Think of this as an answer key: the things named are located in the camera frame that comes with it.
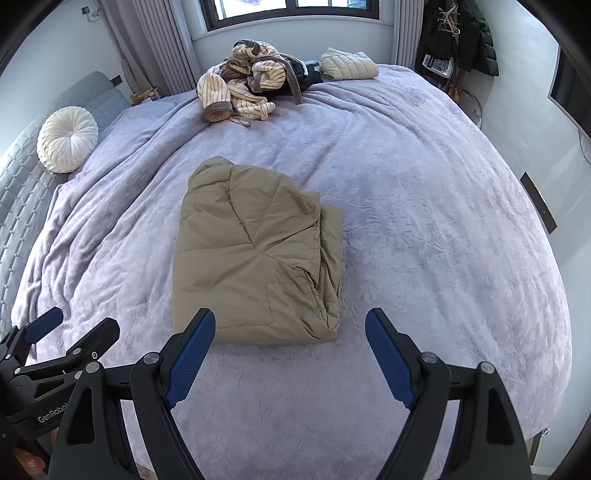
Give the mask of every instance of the window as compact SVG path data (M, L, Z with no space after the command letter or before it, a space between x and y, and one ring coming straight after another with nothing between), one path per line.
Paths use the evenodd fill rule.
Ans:
M208 30L298 15L344 15L379 19L379 0L199 0Z

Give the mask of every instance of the blue gripper pad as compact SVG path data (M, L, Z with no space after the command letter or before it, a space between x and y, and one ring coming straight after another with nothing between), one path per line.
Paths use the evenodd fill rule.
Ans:
M216 318L212 312L207 312L170 369L168 390L164 396L169 408L174 408L178 402L187 398L215 333Z
M368 338L369 346L374 351L375 358L382 369L386 382L388 382L392 395L411 410L417 401L417 397L411 387L410 369L394 345L394 341L379 321L378 316L371 310L365 317L365 335Z
M59 308L53 307L51 310L48 310L43 315L41 315L33 323L27 325L25 340L28 343L37 343L53 329L59 327L63 321L63 312Z

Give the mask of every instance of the wall-mounted tv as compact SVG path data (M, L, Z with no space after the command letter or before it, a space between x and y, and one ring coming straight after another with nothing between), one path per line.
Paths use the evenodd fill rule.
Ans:
M586 86L562 48L548 97L591 140L591 87Z

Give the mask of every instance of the gray curtain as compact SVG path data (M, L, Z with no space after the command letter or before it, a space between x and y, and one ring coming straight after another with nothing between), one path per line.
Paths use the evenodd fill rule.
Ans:
M161 95L197 88L201 76L180 0L101 0L129 87Z
M394 45L392 64L414 68L418 42L423 27L423 7L426 0L395 1Z

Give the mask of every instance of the round white pillow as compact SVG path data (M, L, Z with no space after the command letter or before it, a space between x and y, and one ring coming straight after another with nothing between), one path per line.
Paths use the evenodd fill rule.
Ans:
M70 173L84 163L98 139L92 113L80 106L67 106L45 120L37 138L37 155L48 170Z

